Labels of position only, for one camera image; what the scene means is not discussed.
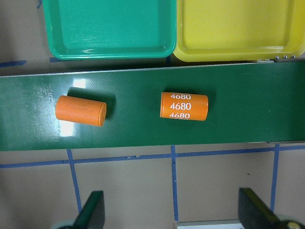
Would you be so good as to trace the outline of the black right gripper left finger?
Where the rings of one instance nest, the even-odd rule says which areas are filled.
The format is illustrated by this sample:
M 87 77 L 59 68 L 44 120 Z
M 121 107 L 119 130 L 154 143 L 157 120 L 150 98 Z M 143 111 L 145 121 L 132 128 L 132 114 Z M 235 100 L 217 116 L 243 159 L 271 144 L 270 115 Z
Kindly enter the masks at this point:
M 105 224 L 103 191 L 93 191 L 76 218 L 73 229 L 102 229 Z

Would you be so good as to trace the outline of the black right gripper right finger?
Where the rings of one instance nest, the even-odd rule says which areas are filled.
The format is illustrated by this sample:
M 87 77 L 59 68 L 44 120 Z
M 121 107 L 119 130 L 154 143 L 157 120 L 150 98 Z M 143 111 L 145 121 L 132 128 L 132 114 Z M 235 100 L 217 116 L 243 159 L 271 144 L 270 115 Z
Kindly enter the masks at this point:
M 238 219 L 245 229 L 285 229 L 281 221 L 250 188 L 240 187 Z

